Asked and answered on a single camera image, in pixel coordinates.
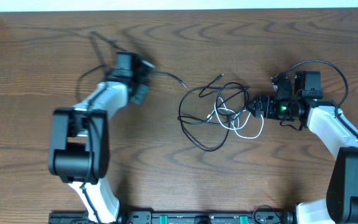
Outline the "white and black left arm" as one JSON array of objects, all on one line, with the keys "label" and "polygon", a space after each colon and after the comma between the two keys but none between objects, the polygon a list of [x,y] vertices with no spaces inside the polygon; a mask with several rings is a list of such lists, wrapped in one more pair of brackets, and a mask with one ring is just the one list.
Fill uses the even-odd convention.
[{"label": "white and black left arm", "polygon": [[80,197],[93,223],[124,223],[126,215],[106,173],[110,160],[109,120],[128,102],[140,102],[155,66],[139,54],[119,51],[116,65],[103,65],[96,89],[52,116],[48,169]]}]

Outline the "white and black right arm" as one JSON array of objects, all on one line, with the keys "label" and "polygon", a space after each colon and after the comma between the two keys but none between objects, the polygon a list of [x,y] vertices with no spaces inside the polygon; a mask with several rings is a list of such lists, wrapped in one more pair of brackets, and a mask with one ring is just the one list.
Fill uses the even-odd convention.
[{"label": "white and black right arm", "polygon": [[276,95],[256,96],[247,110],[282,123],[300,121],[336,160],[325,198],[299,203],[283,213],[281,223],[358,223],[358,129],[337,103],[323,98],[319,72],[296,72],[294,82],[281,73],[272,85]]}]

